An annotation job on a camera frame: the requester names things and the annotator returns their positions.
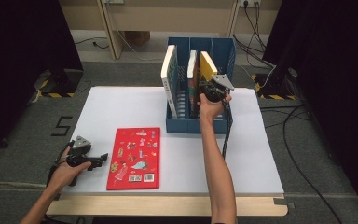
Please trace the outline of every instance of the gray carpet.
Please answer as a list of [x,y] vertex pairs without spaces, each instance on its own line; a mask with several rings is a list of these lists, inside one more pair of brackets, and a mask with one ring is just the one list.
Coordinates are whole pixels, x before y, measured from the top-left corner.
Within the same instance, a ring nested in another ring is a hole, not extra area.
[[[70,141],[91,86],[162,86],[159,63],[83,63],[84,75],[73,98],[40,98],[29,105],[0,148],[0,224],[18,223],[40,195],[48,169],[63,145]],[[247,67],[250,74],[267,70]],[[235,67],[235,87],[252,88],[253,81]],[[337,223],[334,215],[294,166],[283,141],[282,122],[300,100],[259,99],[269,144],[278,167],[289,213],[285,217],[240,217],[240,223]],[[306,108],[288,120],[285,134],[290,154],[310,183],[331,204],[344,223],[358,223],[358,197],[351,183],[329,157]],[[61,117],[64,128],[56,128]],[[21,183],[11,186],[7,182]],[[75,222],[75,217],[60,217]],[[129,223],[122,219],[111,223]]]

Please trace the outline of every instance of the blue plastic crate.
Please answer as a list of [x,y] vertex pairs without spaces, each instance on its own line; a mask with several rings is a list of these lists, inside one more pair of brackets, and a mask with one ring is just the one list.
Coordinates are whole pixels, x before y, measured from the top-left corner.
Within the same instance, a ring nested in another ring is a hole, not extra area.
[[[170,107],[167,103],[166,129],[167,133],[200,133],[200,122],[198,119],[190,119],[187,87],[187,64],[192,49],[208,51],[218,74],[226,74],[232,80],[234,73],[235,57],[237,54],[234,40],[232,38],[205,38],[205,37],[169,37],[168,45],[177,46],[178,76],[180,80],[180,95],[178,104],[184,105],[185,110],[179,112],[178,119],[173,119]],[[223,114],[213,121],[215,133],[226,133],[227,119]]]

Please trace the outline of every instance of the electrical socket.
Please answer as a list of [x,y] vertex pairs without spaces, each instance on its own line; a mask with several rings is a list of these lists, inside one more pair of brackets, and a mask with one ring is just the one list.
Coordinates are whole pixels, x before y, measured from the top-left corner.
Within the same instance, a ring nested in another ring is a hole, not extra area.
[[[247,0],[248,1],[248,7],[255,7],[256,3],[260,6],[261,0]],[[240,0],[240,7],[244,7],[245,0]]]

